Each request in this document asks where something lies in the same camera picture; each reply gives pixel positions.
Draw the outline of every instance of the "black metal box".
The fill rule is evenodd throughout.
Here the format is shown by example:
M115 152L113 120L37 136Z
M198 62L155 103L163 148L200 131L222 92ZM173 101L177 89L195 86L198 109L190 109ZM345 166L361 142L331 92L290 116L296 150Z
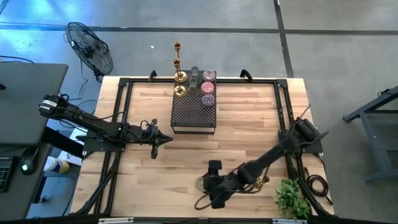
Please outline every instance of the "black metal box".
M217 97L216 97L216 78L213 81L214 91L212 95L215 99L214 106L207 107L202 103L202 96L204 95L201 90L201 84L204 82L202 75L203 70L198 72L198 90L193 94L189 90L189 79L192 76L190 70L184 70L188 78L185 82L181 83L188 93L183 97L173 96L172 119L171 127L175 134L214 134L216 131L216 110L217 110Z

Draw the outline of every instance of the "keyboard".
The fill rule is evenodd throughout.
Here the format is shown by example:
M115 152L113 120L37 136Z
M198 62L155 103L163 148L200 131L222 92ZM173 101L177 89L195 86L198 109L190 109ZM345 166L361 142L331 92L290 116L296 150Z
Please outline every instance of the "keyboard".
M0 192L7 192L16 161L15 156L0 157Z

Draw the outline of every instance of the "wooden board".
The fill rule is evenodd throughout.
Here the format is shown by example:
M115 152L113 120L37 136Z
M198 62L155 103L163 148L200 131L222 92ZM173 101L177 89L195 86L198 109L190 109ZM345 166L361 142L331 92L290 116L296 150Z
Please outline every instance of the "wooden board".
M104 78L96 116L112 114L119 78ZM288 84L294 115L299 116L308 106L304 82L300 78L292 78L288 79ZM125 95L126 91L122 96L121 110ZM172 83L135 83L132 88L127 121L139 125L143 119L150 122L157 118L159 129L174 140L159 147L156 160L150 158L150 146L128 145L119 167L112 216L280 217L274 204L274 194L281 180L287 179L284 158L271 165L268 173L271 181L258 194L234 194L222 209L197 211L193 207L203 195L195 188L195 179L207 172L209 160L221 160L221 174L226 174L277 143L279 119L273 86L219 83L214 136L174 135L170 127L172 95ZM308 110L304 117L312 121L311 111ZM98 185L103 156L102 152L96 152L83 161L71 212L81 208ZM325 177L323 166L314 155L304 155L303 163L311 174ZM105 207L106 198L103 199L102 208ZM317 199L326 210L333 213L333 207L324 198ZM209 202L206 198L199 205Z

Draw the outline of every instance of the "black fan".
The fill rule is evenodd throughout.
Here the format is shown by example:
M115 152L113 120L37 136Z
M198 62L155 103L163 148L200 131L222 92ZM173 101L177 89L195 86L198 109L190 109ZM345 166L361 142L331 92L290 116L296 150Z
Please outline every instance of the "black fan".
M108 45L100 40L93 31L80 22L67 25L67 39L80 60L94 71L95 78L109 75L113 70L112 57Z

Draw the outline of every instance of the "green plant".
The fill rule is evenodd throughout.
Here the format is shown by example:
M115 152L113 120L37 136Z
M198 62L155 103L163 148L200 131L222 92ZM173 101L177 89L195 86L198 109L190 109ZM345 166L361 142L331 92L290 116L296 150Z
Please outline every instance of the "green plant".
M284 218L305 217L308 219L310 206L306 199L303 198L300 187L294 180L282 180L278 188L276 188L275 204L282 211Z

